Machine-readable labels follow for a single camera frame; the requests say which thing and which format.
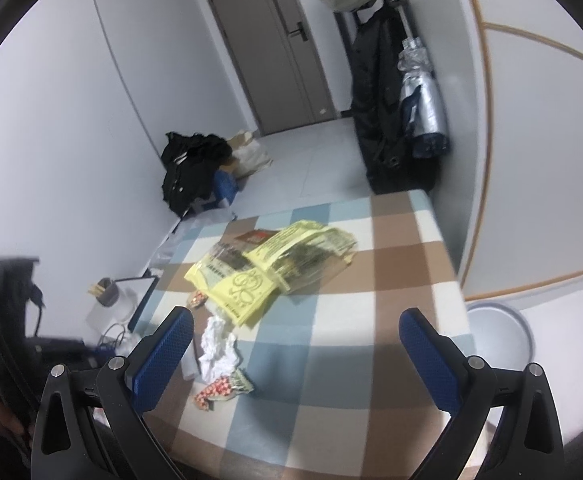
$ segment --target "black clothing pile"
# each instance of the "black clothing pile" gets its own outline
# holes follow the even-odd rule
[[[401,118],[398,56],[407,38],[399,15],[383,6],[361,25],[353,44],[351,113],[367,180],[376,194],[433,189],[438,158],[414,158]]]
[[[219,136],[194,134],[185,137],[169,132],[168,145],[160,160],[167,174],[163,199],[181,218],[197,198],[209,199],[214,173],[232,156],[232,147]]]

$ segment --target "gray door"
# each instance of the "gray door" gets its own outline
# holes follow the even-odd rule
[[[210,0],[261,132],[335,119],[297,0]]]

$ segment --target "table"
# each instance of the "table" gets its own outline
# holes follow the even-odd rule
[[[332,203],[188,232],[140,316],[151,333],[193,287],[185,272],[219,240],[309,219],[354,234],[351,266],[310,291],[279,297],[236,328],[255,391],[202,412],[204,384],[176,371],[146,421],[170,455],[214,478],[407,479],[440,436],[436,409],[398,340],[418,306],[440,333],[473,345],[465,303],[427,195],[410,191]],[[195,343],[210,314],[194,312]],[[466,478],[482,458],[481,438]]]

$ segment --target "door frame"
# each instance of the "door frame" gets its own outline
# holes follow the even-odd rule
[[[280,7],[278,6],[278,1],[277,0],[273,0],[273,1],[274,1],[274,6],[276,6],[276,12],[278,14],[278,17],[284,26],[283,13],[282,13]],[[302,4],[300,3],[300,0],[296,0],[296,3],[299,7],[300,15],[302,16],[302,20],[303,20],[303,24],[305,25],[305,33],[307,34],[307,37],[309,38],[309,42],[311,43],[312,52],[313,52],[314,57],[316,58],[316,61],[318,62],[318,65],[320,67],[320,74],[319,74],[320,78],[321,78],[323,84],[325,85],[325,88],[327,89],[327,95],[329,97],[330,111],[332,112],[333,116],[337,119],[340,117],[340,113],[335,108],[334,97],[333,97],[331,89],[329,88],[329,85],[327,83],[327,77],[325,76],[325,67],[323,66],[323,62],[321,61],[320,56],[318,55],[318,49],[316,48],[316,42],[314,40],[314,36],[313,36],[312,31],[311,31],[311,27],[309,26],[309,22],[307,21],[307,15],[305,13],[305,9],[303,8]],[[216,27],[218,27],[218,29],[220,31],[220,35],[222,36],[222,41],[223,41],[225,48],[227,49],[227,51],[230,55],[230,59],[232,60],[233,68],[236,72],[236,75],[238,76],[238,81],[240,82],[240,85],[243,89],[243,92],[245,92],[245,97],[248,101],[249,108],[251,108],[251,111],[254,114],[254,120],[256,121],[256,125],[258,126],[258,129],[260,130],[261,134],[263,134],[263,132],[264,132],[263,123],[260,120],[260,117],[258,116],[256,106],[254,105],[254,101],[252,99],[252,96],[249,93],[249,88],[248,88],[248,85],[245,81],[245,78],[243,78],[243,74],[238,67],[238,62],[236,60],[236,57],[234,56],[234,51],[232,49],[232,46],[230,45],[230,42],[228,41],[228,36],[225,32],[225,29],[222,26],[220,18],[216,12],[216,6],[214,6],[214,1],[207,0],[207,4],[209,5],[210,9],[212,10],[212,14],[214,16],[214,21],[216,22]],[[331,119],[326,119],[324,121],[316,121],[315,123],[308,123],[308,124],[305,124],[304,126],[309,126],[311,124],[325,123],[328,121],[331,121]]]

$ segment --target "metal screw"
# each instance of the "metal screw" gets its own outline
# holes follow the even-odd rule
[[[480,357],[476,357],[475,355],[472,355],[472,357],[470,357],[467,362],[469,363],[469,366],[475,370],[480,370],[485,367],[485,362]]]
[[[125,364],[125,358],[124,357],[120,357],[116,356],[116,357],[112,357],[107,366],[111,368],[111,370],[118,370],[118,368],[122,368],[123,365]]]
[[[56,365],[52,368],[52,376],[59,377],[65,373],[65,367],[63,365]]]
[[[532,363],[529,365],[529,371],[532,375],[540,377],[542,375],[542,366]]]

